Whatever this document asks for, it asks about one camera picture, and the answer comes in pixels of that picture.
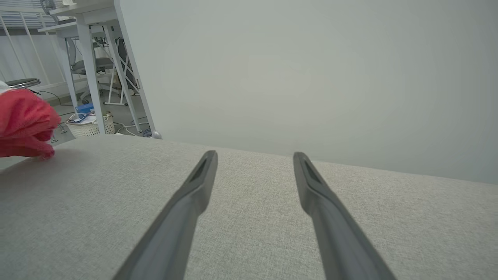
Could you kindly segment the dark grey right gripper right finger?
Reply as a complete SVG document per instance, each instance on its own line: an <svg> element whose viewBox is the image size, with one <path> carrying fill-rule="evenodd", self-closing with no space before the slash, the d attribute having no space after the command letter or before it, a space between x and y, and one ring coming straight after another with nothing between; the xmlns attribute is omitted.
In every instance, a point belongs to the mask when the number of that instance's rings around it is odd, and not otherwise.
<svg viewBox="0 0 498 280"><path fill-rule="evenodd" d="M303 152L296 152L293 166L300 204L313 221L326 279L395 279L310 158Z"/></svg>

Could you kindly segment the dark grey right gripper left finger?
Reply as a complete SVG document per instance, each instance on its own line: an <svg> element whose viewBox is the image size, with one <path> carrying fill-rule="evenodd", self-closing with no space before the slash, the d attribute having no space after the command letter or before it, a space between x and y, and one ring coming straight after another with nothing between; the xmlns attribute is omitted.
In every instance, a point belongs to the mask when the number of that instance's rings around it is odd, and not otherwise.
<svg viewBox="0 0 498 280"><path fill-rule="evenodd" d="M210 201L218 165L206 151L124 261L115 280L182 280L199 216Z"/></svg>

